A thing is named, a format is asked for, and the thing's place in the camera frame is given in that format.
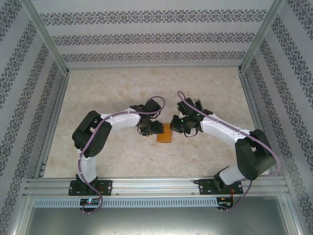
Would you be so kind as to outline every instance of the beige floor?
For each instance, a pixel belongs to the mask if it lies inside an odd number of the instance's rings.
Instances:
[[[161,95],[166,99],[166,107],[158,120],[166,123],[178,114],[177,90],[193,100],[201,99],[203,107],[220,118],[253,129],[236,68],[73,71],[44,177],[75,176],[78,156],[71,135],[89,111],[115,113]],[[208,134],[186,138],[173,133],[169,144],[156,140],[156,135],[139,135],[135,127],[111,133],[97,156],[98,176],[214,175],[236,161],[230,146]]]

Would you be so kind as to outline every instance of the patterned wallpaper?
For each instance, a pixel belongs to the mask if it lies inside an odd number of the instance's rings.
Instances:
[[[0,0],[0,235],[32,178],[63,74],[18,0]]]
[[[313,234],[313,6],[287,0],[246,70],[305,234]]]
[[[238,66],[273,0],[34,0],[69,68]]]

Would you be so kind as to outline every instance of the wooden block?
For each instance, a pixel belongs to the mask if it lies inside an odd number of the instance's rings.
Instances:
[[[158,143],[170,143],[172,141],[172,130],[170,123],[163,123],[163,134],[158,134],[156,141]]]

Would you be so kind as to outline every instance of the metal extrusion bar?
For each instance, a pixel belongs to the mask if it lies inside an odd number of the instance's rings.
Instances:
[[[34,199],[22,198],[19,206],[17,217],[11,229],[11,235],[23,235],[26,232],[28,222],[31,216]]]
[[[274,0],[272,6],[268,10],[268,13],[266,14],[261,27],[259,28],[257,34],[255,35],[248,51],[246,52],[246,55],[240,64],[240,70],[246,71],[247,67],[249,66],[255,52],[259,48],[259,45],[263,41],[266,33],[268,32],[270,25],[274,21],[277,13],[279,12],[280,8],[282,7],[284,0]]]
[[[37,166],[34,178],[43,177],[43,175],[44,175],[45,166],[43,167],[43,164],[44,164],[44,162],[47,161],[49,153],[50,153],[54,133],[55,133],[55,130],[57,127],[59,115],[61,112],[62,103],[63,103],[65,92],[67,89],[68,79],[69,79],[69,73],[66,72],[66,74],[64,75],[62,84],[61,84],[61,90],[60,90],[59,96],[57,98],[57,103],[56,103],[55,109],[53,111],[53,115],[51,118],[51,124],[49,125],[49,128],[48,128],[47,139],[45,140],[43,151],[42,151],[42,154],[39,158],[38,166]]]
[[[227,197],[230,195],[200,195],[194,180],[212,177],[176,177],[176,178],[101,178],[112,180],[111,198],[138,197]],[[69,183],[72,179],[29,179],[23,197],[31,198],[72,198],[68,195]],[[243,190],[249,182],[243,181]],[[284,177],[259,178],[253,182],[248,196],[281,196],[289,194]]]
[[[277,197],[285,224],[290,235],[304,235],[290,195]]]
[[[39,13],[37,12],[32,0],[21,0],[20,1],[23,8],[27,12],[28,16],[32,20],[34,26],[36,27],[38,33],[40,34],[42,40],[44,41],[45,45],[49,49],[53,59],[57,63],[59,69],[62,71],[63,74],[67,71],[67,66],[65,61],[60,54],[57,46],[55,45],[52,37],[50,36],[43,20],[41,19]]]
[[[193,64],[186,64],[186,65],[142,65],[142,66],[135,66],[135,65],[129,65],[129,66],[107,66],[107,67],[72,67],[69,68],[70,71],[84,71],[84,70],[129,70],[129,69],[165,69],[165,68],[176,68],[176,69],[185,69],[185,68],[191,68],[191,69],[200,69],[200,68],[233,68],[235,65],[193,65]]]
[[[255,103],[253,101],[252,93],[251,93],[251,90],[249,88],[246,76],[242,72],[238,72],[238,75],[239,75],[240,82],[241,82],[241,85],[242,85],[243,90],[244,90],[244,94],[245,94],[245,97],[246,97],[246,102],[247,102],[249,110],[250,110],[250,114],[251,114],[251,117],[252,117],[252,121],[253,121],[254,127],[259,129],[259,130],[263,130],[262,124],[261,124],[261,121],[260,121],[260,117],[258,115],[258,111],[257,111]]]

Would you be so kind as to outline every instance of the damask pattern stripe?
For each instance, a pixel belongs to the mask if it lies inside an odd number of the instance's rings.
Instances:
[[[0,10],[0,45],[20,12],[22,5],[19,0],[7,0]]]
[[[157,10],[41,13],[46,26],[186,22],[261,22],[266,10]]]
[[[11,86],[21,69],[22,63],[25,60],[36,34],[37,30],[35,26],[31,21],[29,21],[22,37],[14,49],[14,53],[10,57],[9,62],[0,77],[0,109],[2,109],[2,105],[6,101],[6,97],[11,90]]]
[[[286,26],[280,19],[276,17],[271,26],[276,38],[278,39],[280,46],[282,47],[285,55],[288,58],[289,64],[292,66],[294,74],[304,90],[306,97],[311,103],[313,108],[313,79],[312,72],[309,71],[306,61],[302,58],[300,51],[295,45],[290,33],[288,33]]]
[[[69,62],[161,61],[161,60],[241,60],[245,51],[166,51],[63,54]]]
[[[293,101],[293,97],[283,74],[280,72],[278,64],[273,56],[271,49],[268,46],[266,40],[263,40],[260,44],[260,51],[263,54],[263,57],[267,63],[270,74],[273,77],[273,81],[276,85],[278,93],[284,103],[286,112],[289,115],[289,119],[295,131],[299,143],[301,144],[301,149],[304,152],[304,156],[307,158],[307,163],[310,166],[310,170],[313,171],[313,141],[310,139],[308,130],[302,121],[302,117],[297,110],[297,106]]]
[[[36,174],[36,170],[37,170],[37,167],[38,167],[39,159],[40,159],[41,153],[43,152],[43,149],[44,149],[45,139],[46,139],[47,134],[48,134],[50,122],[51,122],[51,120],[52,120],[52,115],[53,115],[53,112],[54,112],[54,107],[55,107],[55,105],[56,105],[57,98],[58,98],[58,96],[59,96],[59,90],[60,90],[60,88],[61,88],[62,83],[63,83],[63,79],[62,79],[61,82],[60,82],[60,86],[59,86],[59,88],[58,88],[58,92],[57,92],[57,95],[56,95],[56,99],[55,99],[55,101],[54,101],[53,108],[52,108],[52,110],[51,110],[51,114],[50,114],[50,118],[49,118],[49,123],[48,123],[48,126],[47,126],[46,130],[45,130],[45,136],[44,136],[44,138],[43,138],[43,142],[42,142],[42,144],[41,144],[40,151],[39,151],[39,154],[38,154],[38,156],[37,156],[36,165],[35,165],[35,167],[34,167],[33,178],[35,178],[35,174]]]
[[[43,89],[43,93],[38,103],[38,107],[34,115],[33,121],[31,123],[31,128],[29,129],[29,133],[27,134],[26,143],[23,146],[23,151],[21,152],[19,163],[14,172],[14,177],[12,178],[10,190],[8,191],[8,196],[4,201],[4,207],[2,207],[2,213],[0,215],[0,234],[5,234],[8,228],[9,221],[12,216],[13,207],[16,204],[16,197],[18,196],[19,190],[21,188],[22,179],[25,175],[29,158],[31,157],[33,145],[35,143],[36,136],[37,136],[39,127],[41,125],[41,122],[45,113],[45,108],[47,106],[57,72],[58,72],[58,66],[54,62],[49,72],[47,81],[45,83],[45,87]],[[57,96],[60,91],[61,83],[57,91]]]
[[[159,44],[159,43],[251,43],[254,33],[141,33],[54,36],[57,46]]]
[[[313,40],[313,7],[308,0],[287,0],[294,14],[307,31],[309,38]]]
[[[28,76],[27,82],[19,99],[16,109],[14,110],[14,115],[10,121],[7,132],[4,134],[3,141],[0,146],[0,176],[2,176],[3,171],[6,167],[6,162],[11,154],[11,149],[14,146],[16,137],[19,133],[21,123],[25,117],[28,105],[34,93],[37,85],[40,73],[42,72],[43,66],[48,56],[48,49],[43,44],[37,55],[34,66]]]
[[[250,67],[253,71],[254,79],[256,79],[256,81],[257,81],[257,85],[258,85],[259,91],[261,93],[262,100],[264,102],[264,106],[267,110],[269,120],[271,122],[273,131],[275,133],[275,137],[276,137],[277,142],[278,142],[278,146],[280,148],[282,157],[285,161],[286,169],[287,169],[288,173],[290,174],[291,183],[295,188],[295,191],[297,194],[296,197],[299,201],[299,206],[302,208],[302,213],[303,213],[303,215],[306,219],[306,222],[308,224],[309,231],[311,233],[313,233],[312,203],[310,202],[309,195],[305,192],[306,188],[303,185],[303,180],[301,178],[300,169],[294,163],[294,157],[292,155],[292,152],[290,151],[290,146],[289,146],[289,143],[286,139],[284,129],[282,128],[282,125],[281,125],[280,120],[278,118],[276,109],[273,105],[273,101],[269,95],[269,91],[268,91],[266,84],[264,82],[260,67],[257,64],[257,61],[255,58],[252,59],[252,61],[250,63]],[[250,90],[252,91],[251,84],[250,84],[249,80],[248,80],[248,84],[249,84]]]

